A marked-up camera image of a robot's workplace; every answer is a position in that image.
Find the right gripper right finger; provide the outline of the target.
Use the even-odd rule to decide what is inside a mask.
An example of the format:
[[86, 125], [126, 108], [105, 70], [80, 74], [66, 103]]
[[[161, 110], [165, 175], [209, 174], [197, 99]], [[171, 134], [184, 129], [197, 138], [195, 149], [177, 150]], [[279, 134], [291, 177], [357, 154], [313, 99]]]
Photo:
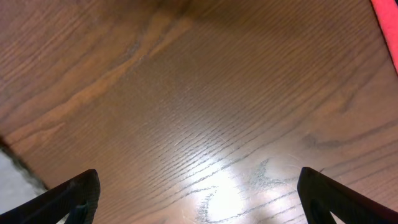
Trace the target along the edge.
[[297, 192], [309, 223], [397, 223], [397, 212], [310, 167], [302, 168]]

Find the khaki green shorts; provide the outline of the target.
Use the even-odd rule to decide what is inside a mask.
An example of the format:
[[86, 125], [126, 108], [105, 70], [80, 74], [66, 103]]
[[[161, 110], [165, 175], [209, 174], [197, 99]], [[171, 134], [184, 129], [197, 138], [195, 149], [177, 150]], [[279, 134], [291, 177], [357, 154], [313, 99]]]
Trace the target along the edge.
[[46, 192], [46, 186], [6, 146], [1, 146], [1, 213]]

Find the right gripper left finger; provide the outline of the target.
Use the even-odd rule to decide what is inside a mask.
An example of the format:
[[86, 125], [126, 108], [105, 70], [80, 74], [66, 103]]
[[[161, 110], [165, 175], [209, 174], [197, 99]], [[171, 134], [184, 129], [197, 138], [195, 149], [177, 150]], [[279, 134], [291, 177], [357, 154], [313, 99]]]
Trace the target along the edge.
[[1, 223], [92, 224], [100, 197], [100, 180], [89, 169], [32, 200], [1, 214]]

